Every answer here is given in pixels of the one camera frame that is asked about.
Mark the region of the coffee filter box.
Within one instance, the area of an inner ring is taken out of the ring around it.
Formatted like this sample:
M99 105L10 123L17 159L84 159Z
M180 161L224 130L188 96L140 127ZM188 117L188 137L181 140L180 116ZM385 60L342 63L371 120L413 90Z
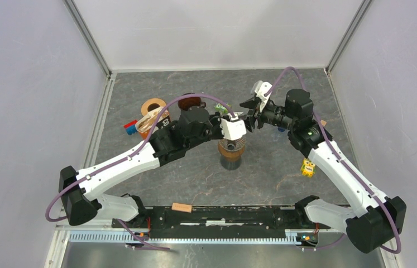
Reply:
M151 111L149 111L145 116L143 116L136 124L135 128L137 132L140 134L142 139L145 139L148 134L150 133L150 130L154 123L156 122L156 118L159 114L161 114L160 118L157 120L157 124L155 127L155 131L159 128L166 127L170 122L170 113L168 110L165 110L161 113L162 107L155 108Z

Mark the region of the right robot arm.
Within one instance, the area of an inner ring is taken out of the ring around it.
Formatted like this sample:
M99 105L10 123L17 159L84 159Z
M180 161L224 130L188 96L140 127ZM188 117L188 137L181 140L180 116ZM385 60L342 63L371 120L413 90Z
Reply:
M287 130L291 145L325 173L349 204L346 208L313 195L304 198L295 205L294 221L299 227L318 223L336 229L363 253L378 247L400 253L405 202L375 187L340 151L315 114L309 92L289 90L283 106L276 105L269 92L257 92L240 106L248 109L249 131L265 124Z

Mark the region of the brown glass dripper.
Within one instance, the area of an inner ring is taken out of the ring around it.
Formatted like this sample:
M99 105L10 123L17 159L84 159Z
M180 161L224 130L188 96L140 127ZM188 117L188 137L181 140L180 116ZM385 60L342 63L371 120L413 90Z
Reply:
M205 108L206 105L201 97L187 97L178 100L178 108L182 111L188 111L191 107Z

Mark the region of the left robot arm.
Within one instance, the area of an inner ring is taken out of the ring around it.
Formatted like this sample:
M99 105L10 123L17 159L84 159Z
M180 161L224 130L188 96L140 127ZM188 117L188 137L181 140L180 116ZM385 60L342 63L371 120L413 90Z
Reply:
M112 159L86 169L61 169L55 199L61 200L65 216L56 220L79 226L93 219L120 219L132 227L143 226L147 213L140 197L117 197L106 191L135 175L181 159L198 145L223 139L230 120L220 112L209 114L205 108L191 107L182 111L177 121Z

